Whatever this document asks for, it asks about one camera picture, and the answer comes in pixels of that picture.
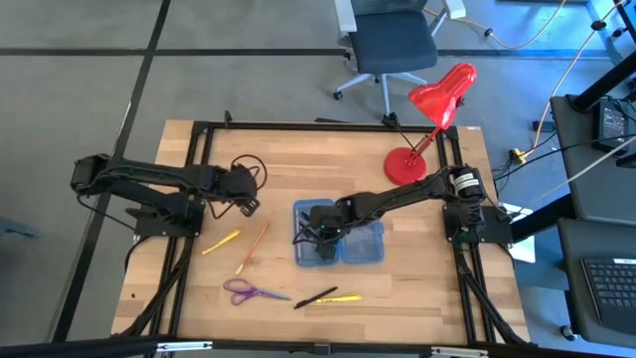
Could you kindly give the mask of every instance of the chair leg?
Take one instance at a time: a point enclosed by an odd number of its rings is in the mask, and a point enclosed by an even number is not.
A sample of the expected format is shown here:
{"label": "chair leg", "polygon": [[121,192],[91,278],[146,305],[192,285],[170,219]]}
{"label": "chair leg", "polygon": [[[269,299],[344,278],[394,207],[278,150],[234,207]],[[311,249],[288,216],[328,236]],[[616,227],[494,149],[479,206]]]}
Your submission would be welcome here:
{"label": "chair leg", "polygon": [[381,75],[382,78],[382,95],[385,98],[385,115],[391,114],[391,107],[389,106],[389,89],[387,88],[387,75]]}
{"label": "chair leg", "polygon": [[418,76],[412,75],[410,73],[400,73],[400,74],[389,74],[391,77],[395,77],[396,79],[401,79],[404,81],[408,81],[410,83],[414,83],[416,85],[426,85],[427,81],[419,78]]}
{"label": "chair leg", "polygon": [[357,85],[360,82],[368,79],[370,76],[371,76],[371,74],[361,74],[359,76],[356,76],[356,77],[352,78],[349,82],[347,82],[347,83],[341,85],[340,87],[338,87],[336,89],[336,92],[339,92],[339,91],[347,89],[347,88],[349,88],[351,86]]}

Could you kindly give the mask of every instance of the scissors blade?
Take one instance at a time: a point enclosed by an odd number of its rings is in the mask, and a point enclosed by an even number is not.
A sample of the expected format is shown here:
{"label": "scissors blade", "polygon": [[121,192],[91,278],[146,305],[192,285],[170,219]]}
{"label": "scissors blade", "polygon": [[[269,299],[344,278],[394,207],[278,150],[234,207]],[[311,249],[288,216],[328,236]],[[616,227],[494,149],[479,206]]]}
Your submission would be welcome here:
{"label": "scissors blade", "polygon": [[291,298],[289,298],[288,296],[286,296],[284,294],[267,292],[267,291],[264,291],[264,290],[260,290],[258,292],[258,294],[263,296],[263,297],[269,297],[269,298],[274,298],[274,299],[282,299],[282,300],[291,300]]}

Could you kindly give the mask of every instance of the black clamp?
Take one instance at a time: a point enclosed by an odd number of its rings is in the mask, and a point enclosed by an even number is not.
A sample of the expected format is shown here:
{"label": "black clamp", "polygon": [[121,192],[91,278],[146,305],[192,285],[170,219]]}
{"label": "black clamp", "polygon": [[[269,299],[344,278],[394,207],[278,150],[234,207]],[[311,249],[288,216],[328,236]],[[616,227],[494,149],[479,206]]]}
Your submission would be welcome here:
{"label": "black clamp", "polygon": [[234,119],[232,118],[232,115],[230,114],[230,111],[226,109],[226,112],[224,114],[224,125],[226,128],[230,128],[230,123],[234,121]]}
{"label": "black clamp", "polygon": [[594,31],[600,31],[607,27],[607,23],[604,21],[596,20],[590,26]]}
{"label": "black clamp", "polygon": [[331,355],[331,343],[314,343],[314,351],[315,355]]}

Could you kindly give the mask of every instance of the yellow pen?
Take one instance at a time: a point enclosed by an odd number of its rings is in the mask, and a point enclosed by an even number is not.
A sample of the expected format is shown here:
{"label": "yellow pen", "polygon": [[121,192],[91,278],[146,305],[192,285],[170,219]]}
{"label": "yellow pen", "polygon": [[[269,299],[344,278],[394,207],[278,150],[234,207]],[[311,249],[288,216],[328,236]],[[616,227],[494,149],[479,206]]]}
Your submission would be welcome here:
{"label": "yellow pen", "polygon": [[219,241],[216,245],[212,246],[211,248],[203,251],[201,253],[201,255],[207,255],[209,254],[212,250],[218,248],[219,246],[225,244],[226,242],[230,241],[231,239],[237,237],[240,234],[240,230],[234,230],[231,233],[229,233],[226,237],[224,237],[221,241]]}
{"label": "yellow pen", "polygon": [[325,298],[318,298],[316,299],[316,303],[326,303],[326,302],[350,302],[350,301],[356,301],[356,300],[361,300],[362,297],[357,294],[357,293],[349,293],[349,294],[345,294],[343,296],[337,296],[337,297],[325,297]]}

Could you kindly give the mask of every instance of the wooden tabletop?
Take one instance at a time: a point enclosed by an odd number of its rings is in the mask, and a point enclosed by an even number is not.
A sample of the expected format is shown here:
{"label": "wooden tabletop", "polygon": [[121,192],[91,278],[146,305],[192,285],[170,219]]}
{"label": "wooden tabletop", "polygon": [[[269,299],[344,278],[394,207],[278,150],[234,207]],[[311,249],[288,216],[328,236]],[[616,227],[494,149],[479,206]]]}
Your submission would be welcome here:
{"label": "wooden tabletop", "polygon": [[[192,124],[187,120],[166,122],[157,163],[183,166]],[[494,198],[480,128],[459,127],[458,131],[464,161],[479,168]],[[419,134],[407,136],[413,142],[421,138]],[[294,260],[294,202],[393,188],[383,172],[383,161],[398,146],[404,143],[396,133],[215,130],[211,164],[227,167],[241,154],[255,154],[266,164],[269,178],[258,192],[261,206],[251,218],[236,208],[220,220],[206,213],[202,235],[194,243],[178,335],[213,340],[465,344],[457,273],[452,248],[445,240],[441,201],[429,200],[382,217],[386,256],[381,264],[300,268]],[[450,145],[446,148],[450,154]],[[439,168],[434,145],[423,156],[428,173]],[[255,297],[232,306],[223,283],[235,277],[267,222],[271,223],[269,230],[241,277],[293,300]],[[241,230],[239,237],[201,255],[236,229]],[[132,255],[112,332],[130,325],[156,291],[166,243],[165,238],[153,238]],[[482,245],[480,251],[489,297],[513,329],[528,339],[510,257],[493,245]],[[363,300],[292,309],[296,302],[334,285],[339,287],[335,293],[355,292]],[[162,332],[170,316],[171,297],[167,302]],[[474,297],[472,302],[478,337],[483,339],[479,306]]]}

